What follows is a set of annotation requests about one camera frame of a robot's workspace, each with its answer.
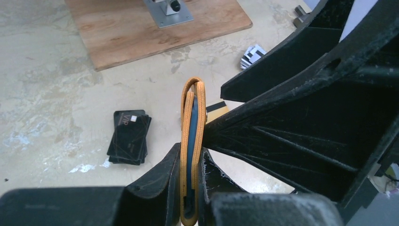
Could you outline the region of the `orange leather card holder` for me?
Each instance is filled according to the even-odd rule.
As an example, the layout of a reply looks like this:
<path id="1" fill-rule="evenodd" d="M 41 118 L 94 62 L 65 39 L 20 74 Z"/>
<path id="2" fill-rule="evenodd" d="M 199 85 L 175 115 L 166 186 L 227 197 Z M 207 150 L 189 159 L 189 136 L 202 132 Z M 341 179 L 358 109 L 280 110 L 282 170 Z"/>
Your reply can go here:
<path id="1" fill-rule="evenodd" d="M 192 77 L 181 96 L 180 220 L 184 226 L 193 226 L 198 220 L 198 163 L 206 122 L 205 85 Z"/>

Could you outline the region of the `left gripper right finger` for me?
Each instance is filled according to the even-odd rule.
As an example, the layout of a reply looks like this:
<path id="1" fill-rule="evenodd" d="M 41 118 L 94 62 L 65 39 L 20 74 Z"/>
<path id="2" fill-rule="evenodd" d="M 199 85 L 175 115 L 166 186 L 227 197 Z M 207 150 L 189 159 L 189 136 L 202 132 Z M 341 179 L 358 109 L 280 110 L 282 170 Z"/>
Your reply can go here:
<path id="1" fill-rule="evenodd" d="M 335 205 L 319 194 L 251 194 L 203 148 L 199 171 L 200 226 L 341 226 Z"/>

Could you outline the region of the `gold credit card stack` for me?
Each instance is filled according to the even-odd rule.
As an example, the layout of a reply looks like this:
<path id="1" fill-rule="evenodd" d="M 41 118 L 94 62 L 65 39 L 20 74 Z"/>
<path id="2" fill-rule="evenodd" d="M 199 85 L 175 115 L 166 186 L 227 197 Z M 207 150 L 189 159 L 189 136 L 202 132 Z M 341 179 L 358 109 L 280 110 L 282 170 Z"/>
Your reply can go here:
<path id="1" fill-rule="evenodd" d="M 206 107 L 207 111 L 207 121 L 206 124 L 215 120 L 216 118 L 229 112 L 229 108 L 224 101 L 209 105 Z"/>

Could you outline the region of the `white credit card stack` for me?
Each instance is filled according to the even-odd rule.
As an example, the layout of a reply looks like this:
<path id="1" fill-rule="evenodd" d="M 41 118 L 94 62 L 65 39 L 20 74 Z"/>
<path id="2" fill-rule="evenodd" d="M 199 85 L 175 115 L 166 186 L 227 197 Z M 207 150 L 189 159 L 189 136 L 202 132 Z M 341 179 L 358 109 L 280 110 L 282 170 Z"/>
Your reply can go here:
<path id="1" fill-rule="evenodd" d="M 256 61 L 261 59 L 267 52 L 258 44 L 252 45 L 247 48 L 243 57 L 240 60 L 240 67 L 242 70 L 247 69 Z"/>

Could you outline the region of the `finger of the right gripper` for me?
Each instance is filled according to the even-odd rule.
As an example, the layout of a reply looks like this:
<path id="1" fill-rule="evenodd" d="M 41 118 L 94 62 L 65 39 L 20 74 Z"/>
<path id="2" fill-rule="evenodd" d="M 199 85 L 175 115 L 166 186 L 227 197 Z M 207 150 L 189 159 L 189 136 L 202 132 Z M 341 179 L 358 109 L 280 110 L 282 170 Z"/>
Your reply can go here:
<path id="1" fill-rule="evenodd" d="M 378 0 L 313 64 L 210 122 L 206 148 L 348 205 L 399 137 L 399 3 Z"/>
<path id="2" fill-rule="evenodd" d="M 353 3 L 321 0 L 292 34 L 223 84 L 220 97 L 246 102 L 306 69 L 338 44 Z"/>

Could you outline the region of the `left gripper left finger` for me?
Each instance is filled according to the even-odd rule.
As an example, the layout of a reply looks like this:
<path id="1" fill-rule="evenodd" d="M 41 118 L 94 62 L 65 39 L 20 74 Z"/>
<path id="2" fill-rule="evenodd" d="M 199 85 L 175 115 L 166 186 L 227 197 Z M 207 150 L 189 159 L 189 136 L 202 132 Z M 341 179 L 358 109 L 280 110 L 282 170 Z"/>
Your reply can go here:
<path id="1" fill-rule="evenodd" d="M 180 144 L 128 186 L 26 188 L 0 199 L 3 226 L 175 226 Z"/>

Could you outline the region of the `black credit card stack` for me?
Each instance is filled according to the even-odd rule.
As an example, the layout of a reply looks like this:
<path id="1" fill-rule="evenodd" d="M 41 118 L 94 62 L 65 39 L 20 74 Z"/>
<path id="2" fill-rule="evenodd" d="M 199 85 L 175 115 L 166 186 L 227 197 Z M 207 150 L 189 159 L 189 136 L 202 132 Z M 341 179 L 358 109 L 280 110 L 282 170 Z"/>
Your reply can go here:
<path id="1" fill-rule="evenodd" d="M 151 117 L 145 110 L 122 110 L 114 112 L 113 120 L 114 133 L 107 151 L 108 161 L 130 165 L 145 163 Z"/>

